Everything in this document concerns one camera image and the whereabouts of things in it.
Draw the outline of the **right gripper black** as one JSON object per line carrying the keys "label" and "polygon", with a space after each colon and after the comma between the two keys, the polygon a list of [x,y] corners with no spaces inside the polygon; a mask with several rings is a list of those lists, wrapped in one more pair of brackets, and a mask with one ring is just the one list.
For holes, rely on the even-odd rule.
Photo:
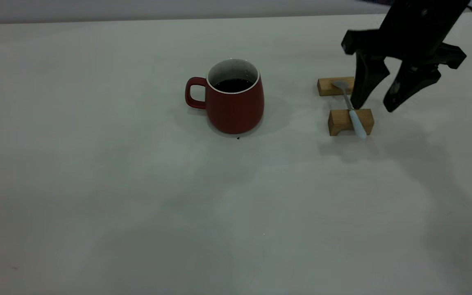
{"label": "right gripper black", "polygon": [[353,108],[360,109],[390,74],[386,57],[403,61],[383,99],[388,112],[436,84],[441,77],[438,65],[457,69],[466,54],[444,39],[468,4],[468,0],[396,0],[378,29],[348,30],[341,45],[346,54],[356,54]]}

